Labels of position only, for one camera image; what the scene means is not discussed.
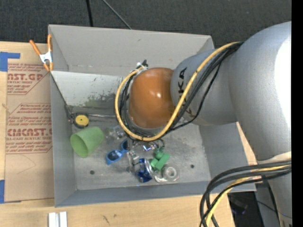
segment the green cup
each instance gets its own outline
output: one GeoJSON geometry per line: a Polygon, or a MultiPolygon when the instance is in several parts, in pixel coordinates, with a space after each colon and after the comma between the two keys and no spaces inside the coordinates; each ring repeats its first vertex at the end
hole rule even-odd
{"type": "Polygon", "coordinates": [[[71,135],[71,146],[80,157],[89,156],[104,140],[99,127],[91,127],[71,135]]]}

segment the black cable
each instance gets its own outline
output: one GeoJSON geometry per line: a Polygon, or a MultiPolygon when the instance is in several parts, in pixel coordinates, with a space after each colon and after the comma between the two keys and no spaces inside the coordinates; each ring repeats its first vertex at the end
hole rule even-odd
{"type": "MultiPolygon", "coordinates": [[[[274,178],[277,178],[277,177],[281,177],[281,176],[284,176],[286,174],[289,174],[291,172],[291,169],[290,170],[286,170],[282,173],[278,173],[278,174],[275,174],[275,175],[271,175],[271,176],[264,176],[264,180],[269,180],[269,179],[274,179],[274,178]]],[[[231,188],[234,188],[236,186],[240,186],[240,185],[244,185],[244,184],[248,184],[248,183],[256,183],[256,182],[260,182],[262,181],[263,179],[253,179],[253,180],[247,180],[247,181],[244,181],[242,183],[236,183],[236,184],[233,184],[227,188],[225,188],[222,192],[220,192],[220,194],[215,198],[215,200],[212,202],[212,204],[210,205],[210,208],[207,209],[207,211],[205,213],[202,213],[200,212],[200,216],[201,216],[201,222],[200,222],[200,225],[203,225],[204,227],[207,227],[206,225],[206,222],[205,222],[205,218],[206,216],[209,214],[209,212],[212,210],[212,208],[214,207],[214,205],[218,202],[219,198],[225,193],[226,190],[228,189],[231,189],[231,188]]]]}
{"type": "Polygon", "coordinates": [[[86,1],[87,12],[89,13],[89,24],[91,27],[93,27],[94,24],[93,24],[93,17],[91,15],[90,3],[89,0],[85,0],[85,1],[86,1]]]}
{"type": "Polygon", "coordinates": [[[113,9],[113,7],[106,1],[106,0],[102,0],[112,11],[114,14],[116,14],[118,16],[119,19],[121,19],[121,21],[129,28],[132,29],[128,23],[113,9]]]}
{"type": "Polygon", "coordinates": [[[273,163],[266,163],[266,164],[261,164],[261,165],[252,165],[252,166],[241,166],[238,168],[233,168],[230,170],[227,170],[225,172],[222,172],[220,174],[218,174],[217,176],[215,176],[208,184],[206,191],[202,197],[201,200],[201,205],[200,205],[200,212],[203,212],[203,206],[204,206],[204,202],[205,202],[205,198],[207,196],[207,192],[208,190],[212,190],[213,189],[213,185],[219,181],[220,178],[223,178],[227,175],[230,174],[234,174],[237,172],[242,172],[242,171],[249,171],[249,170],[256,170],[256,169],[264,169],[264,168],[269,168],[269,167],[275,167],[275,166],[285,166],[285,165],[290,165],[291,164],[291,160],[288,161],[281,161],[281,162],[273,162],[273,163]]]}
{"type": "MultiPolygon", "coordinates": [[[[276,174],[276,173],[279,173],[281,171],[285,171],[285,170],[288,170],[288,169],[291,169],[291,166],[285,166],[283,168],[276,169],[276,170],[247,172],[247,173],[243,173],[243,174],[232,175],[232,176],[226,177],[224,179],[220,179],[219,181],[217,181],[214,184],[212,184],[209,189],[206,189],[206,191],[205,191],[205,193],[203,195],[203,198],[201,200],[201,202],[202,202],[202,211],[203,211],[203,206],[204,206],[205,200],[206,200],[206,205],[207,205],[208,208],[211,205],[211,203],[210,203],[210,192],[214,188],[216,188],[217,186],[219,186],[219,185],[221,185],[223,183],[227,183],[227,182],[230,182],[232,180],[237,180],[237,179],[244,178],[244,177],[254,177],[254,176],[258,176],[258,175],[276,174]]],[[[213,221],[213,224],[216,227],[219,226],[217,224],[217,221],[215,220],[214,215],[212,216],[212,221],[213,221]]]]}

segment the blue tape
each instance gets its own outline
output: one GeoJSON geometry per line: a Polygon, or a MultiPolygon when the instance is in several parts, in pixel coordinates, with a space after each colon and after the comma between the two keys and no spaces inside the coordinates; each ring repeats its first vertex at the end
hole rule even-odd
{"type": "Polygon", "coordinates": [[[0,71],[8,71],[8,59],[20,59],[20,53],[0,52],[0,71]]]}
{"type": "Polygon", "coordinates": [[[4,180],[0,180],[0,204],[4,203],[4,180]]]}

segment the green object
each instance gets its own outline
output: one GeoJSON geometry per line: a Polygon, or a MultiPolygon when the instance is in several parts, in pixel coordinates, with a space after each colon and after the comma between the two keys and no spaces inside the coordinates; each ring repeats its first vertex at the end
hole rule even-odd
{"type": "Polygon", "coordinates": [[[160,149],[156,149],[156,152],[155,152],[155,158],[157,160],[160,160],[161,157],[164,155],[164,152],[163,152],[163,149],[160,148],[160,149]]]}
{"type": "Polygon", "coordinates": [[[80,157],[89,156],[104,140],[99,127],[91,127],[71,135],[71,146],[80,157]]]}
{"type": "Polygon", "coordinates": [[[170,157],[170,154],[162,152],[161,158],[159,158],[159,159],[156,159],[156,158],[152,159],[151,162],[150,162],[150,164],[151,164],[152,168],[160,171],[164,167],[165,163],[168,161],[169,157],[170,157]]]}

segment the blue object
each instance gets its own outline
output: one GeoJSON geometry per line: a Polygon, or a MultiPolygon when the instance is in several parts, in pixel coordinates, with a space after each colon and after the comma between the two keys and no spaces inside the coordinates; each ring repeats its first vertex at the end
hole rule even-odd
{"type": "Polygon", "coordinates": [[[20,53],[0,52],[0,71],[8,71],[8,59],[20,59],[20,53]]]}
{"type": "Polygon", "coordinates": [[[137,176],[140,178],[142,183],[148,182],[152,179],[152,176],[147,170],[145,161],[146,161],[145,158],[139,159],[140,170],[137,172],[137,176]]]}
{"type": "Polygon", "coordinates": [[[4,180],[0,180],[0,204],[4,203],[4,180]]]}
{"type": "Polygon", "coordinates": [[[121,150],[118,149],[114,149],[110,152],[108,152],[106,154],[106,163],[108,165],[120,160],[122,158],[122,156],[124,155],[125,152],[128,152],[127,149],[128,145],[127,145],[127,139],[125,139],[122,143],[121,143],[121,150]]]}

